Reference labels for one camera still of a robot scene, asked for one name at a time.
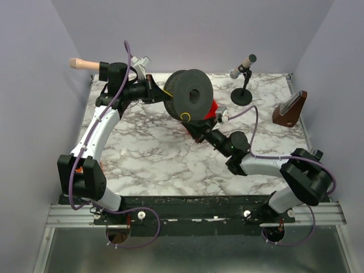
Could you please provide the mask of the grey cable spool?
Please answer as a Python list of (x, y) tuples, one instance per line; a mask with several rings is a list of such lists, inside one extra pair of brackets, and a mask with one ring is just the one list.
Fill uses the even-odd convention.
[(165, 91), (173, 98), (164, 101), (168, 114), (179, 121), (198, 121), (208, 114), (213, 103), (213, 86), (199, 69), (179, 70), (167, 78)]

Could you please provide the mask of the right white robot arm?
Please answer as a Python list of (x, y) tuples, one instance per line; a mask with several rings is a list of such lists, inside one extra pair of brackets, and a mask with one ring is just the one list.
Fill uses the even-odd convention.
[(266, 175), (282, 178), (288, 184), (273, 192), (260, 212), (278, 216), (289, 208), (306, 204), (316, 206), (334, 185), (333, 178), (322, 166), (318, 157), (307, 150), (297, 148), (290, 155), (252, 155), (246, 135), (235, 131), (229, 136), (215, 128), (213, 118), (203, 121), (182, 122), (196, 143), (208, 142), (227, 158), (226, 166), (234, 175)]

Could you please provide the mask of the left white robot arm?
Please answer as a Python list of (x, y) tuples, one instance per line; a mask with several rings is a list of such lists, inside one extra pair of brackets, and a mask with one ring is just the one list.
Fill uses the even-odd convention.
[(77, 146), (68, 155), (60, 155), (57, 167), (62, 192), (73, 205), (74, 197), (92, 202), (112, 214), (123, 212), (123, 198), (107, 187), (100, 165), (105, 144), (132, 101), (153, 104), (172, 96), (155, 83), (151, 75), (125, 63), (90, 62), (72, 58), (74, 69), (99, 72), (106, 84), (96, 100), (92, 121)]

